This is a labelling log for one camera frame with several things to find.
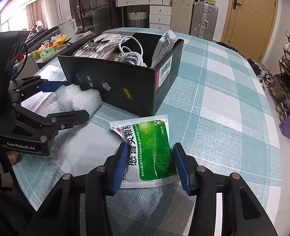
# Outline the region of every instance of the refrigerator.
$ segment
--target refrigerator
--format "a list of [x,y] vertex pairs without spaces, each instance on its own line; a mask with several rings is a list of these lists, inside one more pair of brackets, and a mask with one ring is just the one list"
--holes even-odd
[[69,0],[70,12],[84,32],[100,34],[122,26],[121,11],[115,0]]

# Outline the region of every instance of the window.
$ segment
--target window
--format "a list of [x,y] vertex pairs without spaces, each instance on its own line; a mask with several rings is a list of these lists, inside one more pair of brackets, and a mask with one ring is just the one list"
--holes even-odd
[[3,14],[1,16],[1,24],[3,32],[19,31],[22,29],[27,29],[28,31],[30,30],[28,26],[28,19],[25,8],[18,8],[13,16],[11,16],[6,21],[3,21],[4,19],[6,19],[6,16],[7,15],[3,16]]

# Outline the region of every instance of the drawer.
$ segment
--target drawer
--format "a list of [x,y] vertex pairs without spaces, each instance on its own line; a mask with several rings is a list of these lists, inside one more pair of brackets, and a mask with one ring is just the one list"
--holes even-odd
[[171,16],[171,6],[150,6],[150,14]]
[[117,7],[138,5],[138,0],[117,0]]
[[170,25],[170,23],[171,23],[171,16],[168,16],[168,15],[149,14],[149,23],[158,23],[158,24]]
[[168,31],[168,30],[170,30],[170,25],[150,23],[149,28],[161,29],[161,30]]
[[138,4],[163,4],[163,0],[138,0]]
[[163,5],[170,5],[171,0],[163,0]]

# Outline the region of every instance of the wicker basket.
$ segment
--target wicker basket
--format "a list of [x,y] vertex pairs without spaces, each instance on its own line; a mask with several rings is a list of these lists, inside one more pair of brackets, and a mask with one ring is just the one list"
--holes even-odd
[[148,14],[146,11],[141,11],[141,12],[129,12],[129,21],[128,21],[128,26],[129,27],[139,27],[143,28],[147,26],[147,19],[148,19]]

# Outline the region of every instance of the wooden door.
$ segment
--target wooden door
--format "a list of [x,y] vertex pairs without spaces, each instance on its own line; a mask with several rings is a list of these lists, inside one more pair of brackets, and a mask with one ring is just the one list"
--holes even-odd
[[230,0],[222,41],[262,61],[274,28],[277,0]]

